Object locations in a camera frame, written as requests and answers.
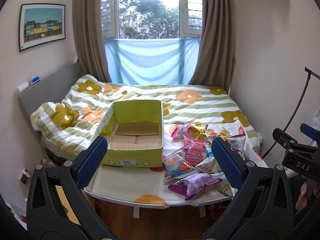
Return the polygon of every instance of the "picture frame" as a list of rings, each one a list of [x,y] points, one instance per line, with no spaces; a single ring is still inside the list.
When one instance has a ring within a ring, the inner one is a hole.
[[[19,51],[66,38],[66,5],[22,4],[19,15]]]

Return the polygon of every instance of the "table leg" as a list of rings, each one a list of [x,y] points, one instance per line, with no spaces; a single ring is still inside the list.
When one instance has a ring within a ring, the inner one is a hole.
[[[204,218],[205,217],[205,206],[199,206],[199,211],[200,211],[200,217]]]
[[[140,208],[137,206],[133,207],[133,218],[140,218]]]

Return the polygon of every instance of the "human hand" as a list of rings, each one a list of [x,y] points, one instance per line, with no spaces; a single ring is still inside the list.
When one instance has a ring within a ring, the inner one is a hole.
[[[304,209],[308,203],[307,201],[307,190],[308,190],[308,184],[307,182],[305,182],[300,189],[300,196],[298,198],[297,204],[296,204],[296,210],[301,211],[302,209]],[[319,192],[320,192],[320,186],[315,186],[313,189],[313,194],[319,198]]]

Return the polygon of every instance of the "metal screw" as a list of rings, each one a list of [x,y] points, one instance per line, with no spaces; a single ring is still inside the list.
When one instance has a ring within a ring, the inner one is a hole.
[[[72,161],[68,160],[68,161],[65,161],[64,164],[66,167],[69,167],[72,165]]]
[[[248,162],[247,162],[247,166],[248,166],[248,167],[254,167],[254,165],[255,165],[255,164],[254,164],[254,162],[252,162],[252,161],[248,161]]]
[[[36,166],[36,170],[40,170],[42,168],[42,164],[38,164],[37,166]]]
[[[277,165],[277,169],[278,169],[279,171],[282,171],[282,170],[283,170],[283,166],[280,165],[280,164],[278,164],[278,165]]]

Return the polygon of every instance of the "wooden floor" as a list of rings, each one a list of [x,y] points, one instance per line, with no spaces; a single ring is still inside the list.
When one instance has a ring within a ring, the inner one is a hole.
[[[206,207],[206,217],[200,218],[199,208],[193,206],[167,209],[140,208],[140,218],[133,218],[133,207],[102,202],[97,213],[122,239],[181,240],[198,239],[213,224]]]

